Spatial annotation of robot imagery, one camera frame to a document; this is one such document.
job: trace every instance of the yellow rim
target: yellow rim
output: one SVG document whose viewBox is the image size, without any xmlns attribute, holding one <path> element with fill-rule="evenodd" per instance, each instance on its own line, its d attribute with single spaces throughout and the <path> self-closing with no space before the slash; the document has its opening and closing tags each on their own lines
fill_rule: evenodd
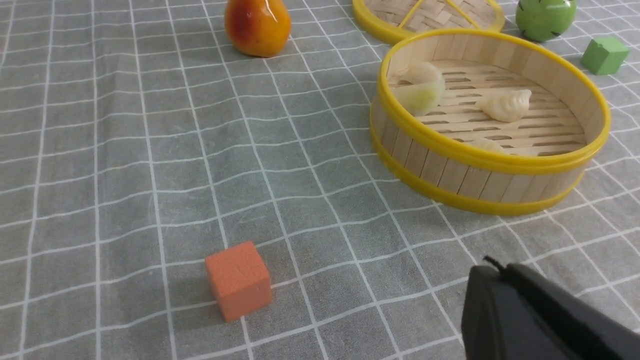
<svg viewBox="0 0 640 360">
<path fill-rule="evenodd" d="M 404 23 L 410 18 L 411 15 L 416 11 L 418 6 L 422 1 L 418 1 L 413 8 L 409 11 L 407 16 L 403 19 L 401 25 L 402 26 L 393 26 L 385 21 L 382 21 L 379 17 L 373 15 L 367 5 L 364 3 L 365 0 L 353 0 L 353 14 L 357 23 L 365 29 L 366 32 L 370 33 L 377 39 L 386 42 L 387 44 L 394 45 L 406 38 L 410 38 L 416 35 L 416 33 L 404 30 L 402 26 Z M 491 26 L 485 29 L 485 31 L 494 31 L 500 32 L 502 31 L 505 23 L 504 12 L 500 5 L 498 5 L 495 0 L 486 0 L 487 3 L 493 8 L 495 11 L 495 21 Z M 471 25 L 478 28 L 478 25 L 471 19 L 458 5 L 453 3 L 450 0 L 447 0 L 452 7 L 460 13 Z"/>
<path fill-rule="evenodd" d="M 527 47 L 533 51 L 537 51 L 538 53 L 558 62 L 566 70 L 569 70 L 577 76 L 596 97 L 604 117 L 602 132 L 595 140 L 587 144 L 585 147 L 567 154 L 552 156 L 518 156 L 490 152 L 469 146 L 465 143 L 457 142 L 456 140 L 441 135 L 419 122 L 415 117 L 411 116 L 411 114 L 409 114 L 392 95 L 391 88 L 387 82 L 389 61 L 398 50 L 407 46 L 411 42 L 427 37 L 457 34 L 481 35 L 484 37 L 512 42 L 517 45 Z M 388 113 L 389 117 L 399 128 L 401 128 L 405 133 L 411 134 L 412 138 L 426 149 L 434 150 L 447 158 L 454 159 L 473 167 L 509 174 L 540 175 L 563 172 L 578 167 L 591 160 L 600 148 L 602 148 L 609 137 L 609 130 L 611 128 L 611 112 L 609 111 L 607 100 L 602 95 L 598 87 L 577 67 L 542 46 L 538 46 L 534 43 L 511 35 L 486 30 L 438 29 L 400 41 L 391 48 L 382 60 L 380 73 L 378 74 L 378 93 L 380 95 L 379 98 L 381 105 Z"/>
<path fill-rule="evenodd" d="M 576 185 L 578 185 L 583 175 L 581 174 L 578 177 L 578 180 L 576 180 L 576 182 L 574 182 L 571 187 L 569 187 L 563 193 L 542 201 L 515 204 L 471 199 L 470 197 L 464 197 L 456 193 L 448 192 L 446 190 L 438 188 L 437 186 L 427 183 L 426 181 L 417 177 L 415 174 L 411 173 L 409 170 L 405 169 L 402 164 L 397 162 L 387 152 L 387 150 L 382 146 L 382 143 L 380 143 L 380 141 L 378 140 L 378 135 L 376 134 L 376 130 L 373 127 L 372 116 L 369 117 L 369 130 L 371 132 L 371 140 L 373 142 L 374 150 L 380 157 L 382 163 L 389 170 L 391 170 L 391 172 L 393 172 L 398 179 L 413 188 L 415 191 L 426 197 L 429 197 L 430 199 L 441 202 L 442 204 L 448 206 L 452 206 L 454 208 L 472 211 L 474 213 L 505 217 L 515 217 L 518 215 L 537 213 L 561 202 L 567 195 L 569 195 L 571 190 Z"/>
</svg>

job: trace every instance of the black object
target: black object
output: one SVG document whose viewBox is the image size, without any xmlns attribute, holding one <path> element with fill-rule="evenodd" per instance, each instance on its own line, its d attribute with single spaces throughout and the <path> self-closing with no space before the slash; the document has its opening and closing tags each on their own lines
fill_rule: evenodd
<svg viewBox="0 0 640 360">
<path fill-rule="evenodd" d="M 467 360 L 640 360 L 640 336 L 521 264 L 471 268 Z"/>
</svg>

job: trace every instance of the gray tablecloth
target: gray tablecloth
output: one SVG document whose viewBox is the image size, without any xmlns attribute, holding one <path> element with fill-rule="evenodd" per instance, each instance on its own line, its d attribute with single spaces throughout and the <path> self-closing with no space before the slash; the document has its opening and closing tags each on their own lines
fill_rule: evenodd
<svg viewBox="0 0 640 360">
<path fill-rule="evenodd" d="M 234 51 L 220 0 L 2 1 L 0 360 L 463 359 L 485 254 L 640 331 L 640 4 L 599 3 L 545 46 L 576 64 L 596 35 L 631 47 L 593 77 L 611 138 L 562 204 L 499 218 L 372 153 L 388 47 L 349 0 L 287 1 L 268 60 Z M 249 239 L 273 303 L 224 323 L 203 259 Z"/>
</svg>

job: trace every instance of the green ball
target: green ball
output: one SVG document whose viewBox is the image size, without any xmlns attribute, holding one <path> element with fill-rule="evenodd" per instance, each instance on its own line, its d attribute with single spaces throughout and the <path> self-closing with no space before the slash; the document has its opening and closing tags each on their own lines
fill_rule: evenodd
<svg viewBox="0 0 640 360">
<path fill-rule="evenodd" d="M 577 0 L 520 0 L 516 25 L 522 36 L 535 42 L 562 35 L 575 19 Z"/>
</svg>

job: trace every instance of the dumpling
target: dumpling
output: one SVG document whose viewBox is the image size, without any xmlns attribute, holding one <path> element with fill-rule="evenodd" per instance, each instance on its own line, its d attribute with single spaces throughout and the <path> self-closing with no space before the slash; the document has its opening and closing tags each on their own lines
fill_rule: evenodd
<svg viewBox="0 0 640 360">
<path fill-rule="evenodd" d="M 498 142 L 496 142 L 495 140 L 487 139 L 487 138 L 475 139 L 466 144 L 483 149 L 483 150 L 487 150 L 487 151 L 501 152 L 503 154 L 508 154 L 507 150 L 505 150 L 502 146 L 500 146 Z"/>
<path fill-rule="evenodd" d="M 440 70 L 429 62 L 416 63 L 400 77 L 411 85 L 392 88 L 400 105 L 414 117 L 427 115 L 440 104 L 445 81 Z"/>
<path fill-rule="evenodd" d="M 501 122 L 522 119 L 529 111 L 531 90 L 512 90 L 480 98 L 476 106 L 491 118 Z"/>
</svg>

